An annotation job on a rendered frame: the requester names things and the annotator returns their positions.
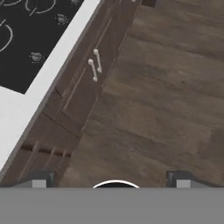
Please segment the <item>dark brown drawer unit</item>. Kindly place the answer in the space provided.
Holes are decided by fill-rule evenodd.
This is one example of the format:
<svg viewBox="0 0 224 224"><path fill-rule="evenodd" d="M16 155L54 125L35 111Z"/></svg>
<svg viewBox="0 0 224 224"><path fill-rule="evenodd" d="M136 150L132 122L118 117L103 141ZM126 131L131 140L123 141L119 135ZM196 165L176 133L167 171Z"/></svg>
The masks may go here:
<svg viewBox="0 0 224 224"><path fill-rule="evenodd" d="M55 172L58 186L79 141L76 135L41 114L9 162L0 186L9 186L37 171Z"/></svg>

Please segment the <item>black round thing white rim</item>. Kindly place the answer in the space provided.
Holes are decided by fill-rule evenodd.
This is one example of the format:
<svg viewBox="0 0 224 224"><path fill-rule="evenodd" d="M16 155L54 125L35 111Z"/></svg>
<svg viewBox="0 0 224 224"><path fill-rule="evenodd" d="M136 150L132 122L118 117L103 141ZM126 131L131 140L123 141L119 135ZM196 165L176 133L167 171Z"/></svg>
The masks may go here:
<svg viewBox="0 0 224 224"><path fill-rule="evenodd" d="M138 188L138 185L133 184L126 180L120 180L120 179L112 179L112 180L106 180L103 181L97 185L94 186L94 188Z"/></svg>

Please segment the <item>black hob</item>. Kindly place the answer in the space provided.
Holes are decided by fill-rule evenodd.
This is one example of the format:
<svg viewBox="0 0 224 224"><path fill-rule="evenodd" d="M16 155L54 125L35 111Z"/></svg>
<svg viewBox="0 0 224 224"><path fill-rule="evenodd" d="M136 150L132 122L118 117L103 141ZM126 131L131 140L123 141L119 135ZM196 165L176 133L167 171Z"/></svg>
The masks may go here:
<svg viewBox="0 0 224 224"><path fill-rule="evenodd" d="M0 87L28 90L84 1L0 0ZM66 15L68 23L58 25L57 14ZM32 52L44 60L32 63Z"/></svg>

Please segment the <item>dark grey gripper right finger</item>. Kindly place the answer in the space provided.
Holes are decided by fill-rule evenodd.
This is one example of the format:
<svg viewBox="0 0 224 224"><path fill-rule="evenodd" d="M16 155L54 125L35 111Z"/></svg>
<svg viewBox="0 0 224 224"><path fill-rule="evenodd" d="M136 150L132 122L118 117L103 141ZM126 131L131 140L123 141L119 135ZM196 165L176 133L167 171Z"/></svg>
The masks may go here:
<svg viewBox="0 0 224 224"><path fill-rule="evenodd" d="M200 188L217 186L214 183L197 178L189 171L168 171L165 176L167 179L166 187Z"/></svg>

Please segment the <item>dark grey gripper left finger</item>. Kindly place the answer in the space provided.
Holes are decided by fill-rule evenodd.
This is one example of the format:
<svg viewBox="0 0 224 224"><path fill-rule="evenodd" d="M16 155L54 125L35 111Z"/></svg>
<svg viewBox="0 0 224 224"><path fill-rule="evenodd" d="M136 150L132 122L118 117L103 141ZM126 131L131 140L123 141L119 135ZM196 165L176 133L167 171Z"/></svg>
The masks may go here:
<svg viewBox="0 0 224 224"><path fill-rule="evenodd" d="M15 187L21 188L49 188L54 187L55 175L53 171L36 171L19 180Z"/></svg>

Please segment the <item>dark brown cupboard door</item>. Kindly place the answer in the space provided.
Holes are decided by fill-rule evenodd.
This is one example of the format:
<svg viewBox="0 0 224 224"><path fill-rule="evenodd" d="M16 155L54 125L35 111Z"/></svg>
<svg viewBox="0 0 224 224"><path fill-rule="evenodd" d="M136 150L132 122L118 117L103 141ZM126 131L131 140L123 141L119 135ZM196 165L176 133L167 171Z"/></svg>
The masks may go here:
<svg viewBox="0 0 224 224"><path fill-rule="evenodd" d="M81 136L90 112L97 100L98 81L93 81L93 72L88 60L80 70L80 76L72 82L61 97L56 93L46 104L44 113L66 130Z"/></svg>
<svg viewBox="0 0 224 224"><path fill-rule="evenodd" d="M100 0L87 23L75 53L84 65L93 59L97 70L94 49L99 50L102 66L102 72L97 71L99 85L109 75L140 3L141 0Z"/></svg>

